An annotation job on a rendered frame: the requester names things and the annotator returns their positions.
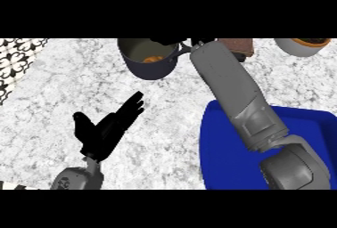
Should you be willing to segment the orange croissant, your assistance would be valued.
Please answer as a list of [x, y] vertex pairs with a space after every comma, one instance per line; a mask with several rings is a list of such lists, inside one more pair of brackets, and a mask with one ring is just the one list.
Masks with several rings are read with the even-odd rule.
[[161, 61], [164, 57], [161, 55], [150, 56], [144, 59], [144, 63], [154, 63], [157, 61]]

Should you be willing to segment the blue tray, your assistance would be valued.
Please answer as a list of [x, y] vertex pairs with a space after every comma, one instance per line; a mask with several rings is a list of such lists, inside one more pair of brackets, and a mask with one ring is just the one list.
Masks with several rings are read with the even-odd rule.
[[[323, 158], [331, 172], [331, 188], [337, 190], [337, 117], [323, 110], [272, 106], [290, 134], [300, 135]], [[252, 152], [218, 101], [207, 105], [200, 127], [200, 165], [209, 190], [268, 190], [259, 163], [281, 150]]]

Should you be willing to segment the brown block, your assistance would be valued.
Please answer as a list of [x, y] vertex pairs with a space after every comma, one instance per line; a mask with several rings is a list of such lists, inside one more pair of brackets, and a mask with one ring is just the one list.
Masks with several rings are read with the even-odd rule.
[[219, 38], [219, 41], [226, 45], [240, 62], [244, 62], [247, 57], [253, 56], [255, 47], [252, 38]]

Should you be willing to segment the white bowl with orange rim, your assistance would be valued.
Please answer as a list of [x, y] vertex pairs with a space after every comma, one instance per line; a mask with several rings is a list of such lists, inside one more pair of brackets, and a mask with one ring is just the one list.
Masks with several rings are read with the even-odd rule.
[[320, 43], [309, 43], [300, 38], [275, 38], [280, 48], [296, 57], [314, 56], [330, 42], [328, 38], [324, 38]]

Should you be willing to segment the dark blue pot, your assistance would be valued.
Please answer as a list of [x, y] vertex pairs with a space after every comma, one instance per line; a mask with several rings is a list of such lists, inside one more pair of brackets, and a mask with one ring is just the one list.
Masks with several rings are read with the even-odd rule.
[[178, 57], [191, 52], [184, 43], [161, 45], [148, 38], [119, 38], [117, 45], [130, 72], [144, 80], [164, 78], [175, 70]]

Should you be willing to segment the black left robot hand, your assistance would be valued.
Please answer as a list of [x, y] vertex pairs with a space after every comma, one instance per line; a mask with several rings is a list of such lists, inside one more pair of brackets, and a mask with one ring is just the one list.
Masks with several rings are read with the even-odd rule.
[[83, 112], [76, 112], [73, 115], [74, 135], [83, 143], [80, 153], [96, 162], [102, 162], [110, 157], [127, 129], [144, 112], [142, 97], [144, 93], [136, 92], [117, 112], [111, 112], [98, 124], [92, 123]]

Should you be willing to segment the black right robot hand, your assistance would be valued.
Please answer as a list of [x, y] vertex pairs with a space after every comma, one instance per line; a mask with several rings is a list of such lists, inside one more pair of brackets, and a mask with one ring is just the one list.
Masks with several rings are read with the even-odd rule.
[[[151, 41], [160, 43], [161, 45], [172, 45], [187, 41], [187, 39], [182, 37], [178, 37], [178, 38], [169, 37], [169, 38], [153, 38]], [[215, 38], [192, 38], [191, 44], [192, 45], [197, 45], [198, 43], [206, 44], [212, 41], [215, 41]]]

